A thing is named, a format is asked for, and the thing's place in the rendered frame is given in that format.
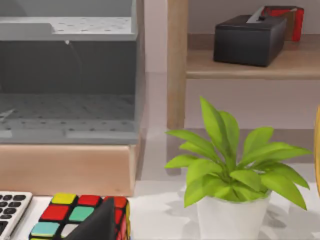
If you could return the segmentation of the wooden open shelf unit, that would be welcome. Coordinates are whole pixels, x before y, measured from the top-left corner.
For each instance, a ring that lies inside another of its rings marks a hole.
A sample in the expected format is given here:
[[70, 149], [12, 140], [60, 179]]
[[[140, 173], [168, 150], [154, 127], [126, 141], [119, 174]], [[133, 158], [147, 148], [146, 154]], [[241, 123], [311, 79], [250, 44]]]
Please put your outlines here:
[[209, 59], [208, 44], [214, 37], [208, 34], [188, 34], [189, 0], [167, 0], [167, 128], [181, 129], [185, 126], [186, 90], [188, 80], [265, 81], [283, 83], [285, 88], [300, 84], [290, 105], [297, 110], [304, 100], [311, 99], [307, 86], [315, 84], [316, 105], [320, 109], [320, 32], [305, 34], [301, 42], [288, 42], [284, 50], [268, 67], [214, 63]]

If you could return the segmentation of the grey pierced drawer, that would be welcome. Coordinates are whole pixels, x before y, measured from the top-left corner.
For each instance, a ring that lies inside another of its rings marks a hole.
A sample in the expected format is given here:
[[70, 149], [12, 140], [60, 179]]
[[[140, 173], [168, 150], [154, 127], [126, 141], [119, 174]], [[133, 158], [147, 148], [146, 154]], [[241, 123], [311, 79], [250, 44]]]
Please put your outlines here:
[[0, 0], [0, 144], [134, 144], [143, 8]]

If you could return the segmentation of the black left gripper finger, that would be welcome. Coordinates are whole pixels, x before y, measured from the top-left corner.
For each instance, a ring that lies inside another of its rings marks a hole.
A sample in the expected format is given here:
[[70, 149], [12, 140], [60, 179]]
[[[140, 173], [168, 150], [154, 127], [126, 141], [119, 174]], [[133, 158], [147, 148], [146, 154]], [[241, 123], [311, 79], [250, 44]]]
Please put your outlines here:
[[116, 240], [114, 198], [104, 201], [66, 240]]

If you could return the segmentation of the yellow rounded object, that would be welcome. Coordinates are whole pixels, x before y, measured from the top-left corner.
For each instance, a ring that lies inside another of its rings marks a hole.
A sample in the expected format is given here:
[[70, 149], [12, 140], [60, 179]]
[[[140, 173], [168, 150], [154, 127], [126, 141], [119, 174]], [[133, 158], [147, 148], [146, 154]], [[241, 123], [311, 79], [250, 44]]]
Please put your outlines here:
[[313, 156], [314, 156], [314, 169], [315, 181], [317, 192], [320, 197], [320, 104], [317, 107], [316, 117], [314, 122], [314, 141], [313, 141]]

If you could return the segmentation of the red and brown box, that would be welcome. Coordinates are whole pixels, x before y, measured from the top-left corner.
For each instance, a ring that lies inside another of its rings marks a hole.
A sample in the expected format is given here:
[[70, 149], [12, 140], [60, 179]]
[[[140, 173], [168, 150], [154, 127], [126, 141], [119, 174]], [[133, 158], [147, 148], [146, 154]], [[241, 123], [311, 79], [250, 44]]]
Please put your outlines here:
[[267, 5], [261, 15], [286, 18], [285, 40], [299, 42], [302, 35], [305, 9], [298, 6]]

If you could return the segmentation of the black tissue box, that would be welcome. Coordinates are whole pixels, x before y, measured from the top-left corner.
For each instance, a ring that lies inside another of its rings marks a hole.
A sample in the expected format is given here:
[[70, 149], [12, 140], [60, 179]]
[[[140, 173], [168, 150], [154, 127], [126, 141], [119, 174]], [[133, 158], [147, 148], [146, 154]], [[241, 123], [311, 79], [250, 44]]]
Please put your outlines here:
[[287, 19], [282, 16], [238, 15], [215, 26], [213, 60], [267, 67], [285, 44]]

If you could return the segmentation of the green plant in white pot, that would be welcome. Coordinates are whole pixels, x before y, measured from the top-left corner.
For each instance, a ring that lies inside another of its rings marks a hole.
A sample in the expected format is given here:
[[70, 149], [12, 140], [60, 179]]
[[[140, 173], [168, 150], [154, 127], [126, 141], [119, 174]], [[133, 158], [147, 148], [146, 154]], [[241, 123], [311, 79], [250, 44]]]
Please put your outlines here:
[[169, 160], [167, 169], [186, 168], [185, 207], [197, 206], [200, 233], [214, 240], [258, 240], [272, 193], [306, 209], [299, 187], [307, 181], [285, 160], [311, 151], [272, 141], [274, 129], [258, 127], [245, 138], [238, 156], [240, 128], [229, 112], [200, 98], [208, 138], [174, 129], [168, 135], [183, 140], [183, 154]]

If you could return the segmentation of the white calculator with black keys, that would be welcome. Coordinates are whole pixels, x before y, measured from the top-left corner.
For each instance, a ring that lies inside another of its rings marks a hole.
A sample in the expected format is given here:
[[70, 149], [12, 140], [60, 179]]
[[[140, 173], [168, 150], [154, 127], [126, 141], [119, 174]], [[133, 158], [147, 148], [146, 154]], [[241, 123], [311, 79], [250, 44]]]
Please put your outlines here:
[[0, 190], [0, 240], [11, 239], [32, 198], [31, 192]]

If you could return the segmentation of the pale wooden drawer front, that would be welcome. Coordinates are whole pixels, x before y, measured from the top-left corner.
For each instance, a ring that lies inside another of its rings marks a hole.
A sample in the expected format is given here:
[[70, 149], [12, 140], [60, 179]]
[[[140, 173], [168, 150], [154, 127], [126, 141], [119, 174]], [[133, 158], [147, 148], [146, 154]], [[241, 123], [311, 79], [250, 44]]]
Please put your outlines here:
[[0, 191], [131, 196], [135, 145], [0, 144]]

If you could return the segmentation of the multicoloured puzzle cube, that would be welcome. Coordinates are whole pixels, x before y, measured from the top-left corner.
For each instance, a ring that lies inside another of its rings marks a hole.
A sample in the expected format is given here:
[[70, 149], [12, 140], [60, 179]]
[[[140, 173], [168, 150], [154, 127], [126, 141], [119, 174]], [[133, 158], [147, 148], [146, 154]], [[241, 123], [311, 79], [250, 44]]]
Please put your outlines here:
[[132, 240], [130, 203], [124, 196], [57, 193], [29, 234], [29, 240], [67, 240], [67, 236], [108, 198], [114, 199], [115, 240]]

